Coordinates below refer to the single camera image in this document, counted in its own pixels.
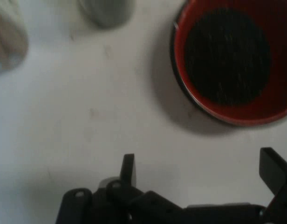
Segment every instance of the black mechanical part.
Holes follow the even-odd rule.
[[[135,188],[134,176],[134,155],[125,155],[120,177],[107,187],[66,193],[56,224],[287,224],[287,162],[272,148],[260,152],[260,176],[275,194],[267,208],[241,203],[182,209]]]

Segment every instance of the red bowl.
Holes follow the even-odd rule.
[[[260,97],[246,105],[224,106],[203,97],[185,69],[185,42],[195,22],[216,8],[228,7],[249,15],[270,44],[272,64]],[[287,0],[188,0],[174,23],[171,61],[185,94],[212,116],[236,125],[254,126],[287,115]]]

